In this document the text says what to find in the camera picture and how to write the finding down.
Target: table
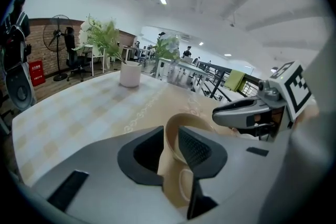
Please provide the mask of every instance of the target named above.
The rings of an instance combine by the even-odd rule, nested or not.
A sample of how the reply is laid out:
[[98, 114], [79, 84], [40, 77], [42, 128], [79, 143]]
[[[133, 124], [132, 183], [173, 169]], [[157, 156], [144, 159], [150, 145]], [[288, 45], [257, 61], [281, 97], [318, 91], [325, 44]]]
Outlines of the table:
[[129, 50], [136, 50], [136, 48], [134, 48], [134, 47], [127, 47], [127, 46], [123, 46], [123, 49], [126, 50], [125, 61], [128, 61], [128, 52], [129, 52]]
[[219, 134], [231, 134], [212, 120], [220, 103], [141, 75], [140, 86], [119, 85], [120, 72], [102, 75], [58, 92], [13, 119], [13, 145], [23, 182], [42, 175], [84, 146], [124, 133], [166, 125], [177, 113], [195, 114]]
[[[159, 64], [158, 64], [158, 66], [157, 66], [157, 69], [160, 68], [161, 63], [166, 64], [166, 63], [171, 63], [171, 61], [172, 61], [172, 60], [169, 60], [169, 59], [159, 58]], [[180, 61], [180, 62], [177, 64], [177, 66], [180, 67], [180, 68], [183, 68], [183, 69], [187, 69], [187, 70], [189, 70], [189, 71], [192, 72], [192, 73], [196, 73], [197, 75], [200, 75], [200, 76], [203, 76], [203, 77], [204, 77], [204, 78], [202, 79], [201, 85], [200, 85], [200, 86], [198, 87], [198, 89], [196, 90], [196, 92], [198, 93], [198, 92], [201, 90], [202, 86], [204, 85], [204, 82], [205, 82], [205, 80], [206, 80], [206, 78], [207, 78], [207, 76], [208, 76], [208, 73], [205, 72], [205, 71], [203, 71], [203, 70], [200, 69], [200, 68], [197, 68], [196, 66], [194, 66], [194, 65], [192, 65], [192, 64], [190, 64], [190, 63], [183, 62], [183, 61]], [[158, 77], [159, 77], [159, 71], [157, 70], [157, 71], [156, 71], [156, 76], [155, 76], [155, 78], [157, 79]]]
[[[207, 81], [205, 84], [209, 87], [209, 89], [211, 91], [214, 90], [215, 86], [211, 82]], [[224, 87], [221, 87], [221, 86], [218, 86], [218, 89], [220, 89], [222, 92], [224, 92], [226, 94], [226, 96], [231, 99], [231, 101], [236, 101], [236, 100], [244, 98], [244, 96], [242, 96], [240, 93], [233, 92], [230, 89], [227, 89], [227, 88], [224, 88]]]
[[148, 53], [148, 50], [147, 49], [140, 49], [139, 50], [141, 51], [141, 54], [140, 56], [142, 55], [142, 53], [145, 53], [145, 55], [147, 56], [147, 53]]

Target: standing fan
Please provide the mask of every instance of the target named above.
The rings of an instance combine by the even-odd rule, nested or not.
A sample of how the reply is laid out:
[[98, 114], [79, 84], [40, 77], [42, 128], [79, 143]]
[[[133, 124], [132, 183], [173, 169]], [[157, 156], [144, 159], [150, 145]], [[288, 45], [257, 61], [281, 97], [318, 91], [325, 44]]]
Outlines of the standing fan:
[[67, 78], [67, 74], [61, 73], [59, 68], [59, 52], [66, 46], [64, 36], [67, 27], [72, 28], [72, 23], [67, 16], [56, 15], [50, 19], [49, 23], [43, 30], [43, 42], [47, 49], [57, 53], [58, 74], [54, 76], [54, 81], [61, 81]]

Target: black office chair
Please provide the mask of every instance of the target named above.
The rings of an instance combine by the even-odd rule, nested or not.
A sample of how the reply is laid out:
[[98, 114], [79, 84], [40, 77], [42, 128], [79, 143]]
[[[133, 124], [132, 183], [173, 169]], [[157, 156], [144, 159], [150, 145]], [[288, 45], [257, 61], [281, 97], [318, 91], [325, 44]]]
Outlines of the black office chair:
[[140, 52], [140, 56], [138, 56], [138, 62], [141, 63], [143, 62], [143, 67], [146, 67], [146, 62], [150, 58], [150, 51], [148, 52]]
[[64, 35], [65, 44], [67, 46], [68, 59], [67, 66], [72, 69], [71, 74], [68, 76], [67, 81], [72, 75], [79, 74], [80, 81], [83, 81], [83, 73], [91, 73], [91, 71], [86, 71], [84, 66], [87, 65], [88, 52], [85, 52], [85, 56], [78, 56], [75, 49], [75, 37], [74, 29], [72, 27], [67, 27], [66, 33]]

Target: fire extinguisher box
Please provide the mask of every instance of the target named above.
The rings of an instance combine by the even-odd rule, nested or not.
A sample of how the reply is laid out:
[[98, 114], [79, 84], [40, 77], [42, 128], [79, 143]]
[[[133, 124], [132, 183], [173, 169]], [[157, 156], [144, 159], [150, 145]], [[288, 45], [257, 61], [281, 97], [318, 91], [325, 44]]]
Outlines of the fire extinguisher box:
[[29, 63], [29, 75], [33, 86], [38, 86], [46, 82], [41, 60]]

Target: tablecloth pattern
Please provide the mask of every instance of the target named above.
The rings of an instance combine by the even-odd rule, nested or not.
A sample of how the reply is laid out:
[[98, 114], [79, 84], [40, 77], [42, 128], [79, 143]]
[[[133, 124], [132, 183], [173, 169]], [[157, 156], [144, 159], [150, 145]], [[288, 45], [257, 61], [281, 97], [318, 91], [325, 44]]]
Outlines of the tablecloth pattern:
[[219, 102], [141, 75], [134, 89], [119, 72], [100, 76], [39, 102], [13, 119], [13, 143], [24, 183], [32, 186], [84, 146], [124, 133], [165, 125], [176, 113], [212, 121]]

